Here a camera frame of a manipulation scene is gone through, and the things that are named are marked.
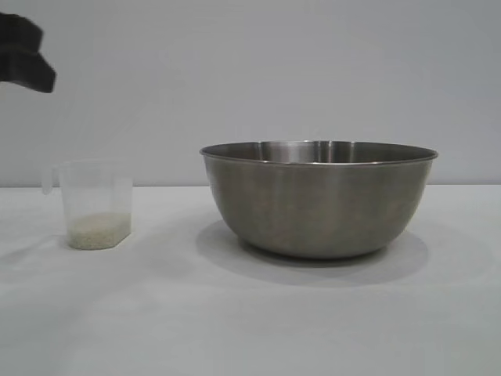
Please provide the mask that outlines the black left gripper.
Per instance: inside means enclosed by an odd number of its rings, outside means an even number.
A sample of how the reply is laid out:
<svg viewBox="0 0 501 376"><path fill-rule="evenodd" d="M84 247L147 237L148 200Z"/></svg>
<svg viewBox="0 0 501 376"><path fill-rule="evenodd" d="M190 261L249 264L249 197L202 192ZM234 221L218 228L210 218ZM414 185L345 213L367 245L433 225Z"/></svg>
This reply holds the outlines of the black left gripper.
<svg viewBox="0 0 501 376"><path fill-rule="evenodd" d="M43 30L32 20L1 13L1 82L51 93L56 71L40 53Z"/></svg>

